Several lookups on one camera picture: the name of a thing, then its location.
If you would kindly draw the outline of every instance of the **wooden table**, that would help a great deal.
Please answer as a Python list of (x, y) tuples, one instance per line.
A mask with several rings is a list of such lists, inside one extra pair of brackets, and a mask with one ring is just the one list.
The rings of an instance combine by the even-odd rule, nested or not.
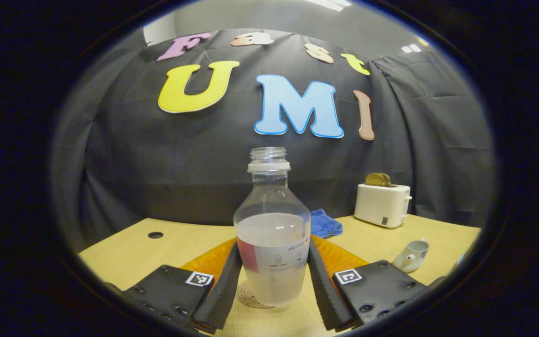
[[(409, 241), (425, 238), (430, 244), (425, 263), (410, 276), (426, 285), (447, 275), (480, 232), (479, 228), (414, 215), (408, 215), (405, 224), (398, 228), (375, 226), (353, 216), (336, 220), (342, 223), (344, 232), (328, 240), (370, 263), (392, 262)], [(150, 239), (151, 232), (164, 235)], [(103, 281), (126, 290), (160, 265), (180, 267), (234, 236), (233, 227), (145, 219), (87, 248), (80, 257)], [(246, 275), (241, 270), (239, 283), (244, 280)], [(256, 309), (234, 299), (226, 326), (215, 335), (321, 337), (336, 333), (323, 326), (307, 268), (301, 296), (293, 303)]]

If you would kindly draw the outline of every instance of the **yellow letter u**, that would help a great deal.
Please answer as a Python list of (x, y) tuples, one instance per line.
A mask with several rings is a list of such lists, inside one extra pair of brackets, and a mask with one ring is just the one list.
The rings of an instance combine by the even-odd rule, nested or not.
[(218, 102), (228, 87), (228, 80), (232, 69), (239, 66), (234, 60), (222, 60), (209, 64), (213, 69), (209, 86), (204, 92), (196, 95), (186, 95), (184, 88), (190, 75), (199, 70), (199, 64), (179, 66), (167, 72), (168, 79), (159, 93), (159, 107), (169, 113), (182, 113), (205, 109)]

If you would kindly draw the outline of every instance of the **water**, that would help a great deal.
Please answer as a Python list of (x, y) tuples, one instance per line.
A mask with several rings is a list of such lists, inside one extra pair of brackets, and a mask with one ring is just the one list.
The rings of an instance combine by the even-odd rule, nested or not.
[(264, 213), (241, 220), (236, 229), (255, 299), (279, 307), (297, 298), (305, 277), (310, 224), (293, 214)]

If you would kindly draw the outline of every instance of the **black curtain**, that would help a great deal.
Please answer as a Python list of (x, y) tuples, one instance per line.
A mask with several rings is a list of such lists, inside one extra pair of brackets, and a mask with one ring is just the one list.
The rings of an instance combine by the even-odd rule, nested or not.
[[(231, 226), (250, 192), (246, 172), (253, 147), (286, 147), (289, 187), (310, 210), (336, 218), (354, 212), (357, 184), (384, 172), (411, 186), (409, 213), (480, 226), (492, 196), (494, 158), (482, 105), (436, 54), (370, 60), (325, 41), (263, 30), (274, 43), (230, 45), (261, 29), (211, 32), (180, 57), (156, 61), (173, 41), (145, 47), (139, 30), (108, 51), (83, 75), (61, 111), (53, 155), (53, 189), (62, 228), (80, 251), (145, 217)], [(334, 64), (306, 54), (312, 43)], [(363, 60), (366, 76), (340, 56)], [(207, 89), (208, 64), (237, 60), (225, 96), (191, 113), (158, 107), (166, 72), (200, 64), (186, 94)], [(336, 88), (344, 137), (326, 139), (289, 130), (257, 134), (263, 88), (260, 74), (286, 77), (300, 95), (312, 81)], [(359, 137), (359, 104), (371, 99), (376, 138)], [(287, 117), (282, 113), (282, 120)]]

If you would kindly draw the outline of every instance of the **blue cloth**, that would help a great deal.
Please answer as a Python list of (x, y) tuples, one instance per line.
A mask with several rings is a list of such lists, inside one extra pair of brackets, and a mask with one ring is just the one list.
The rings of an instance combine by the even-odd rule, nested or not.
[(318, 237), (342, 234), (342, 224), (327, 215), (323, 209), (311, 212), (311, 233)]

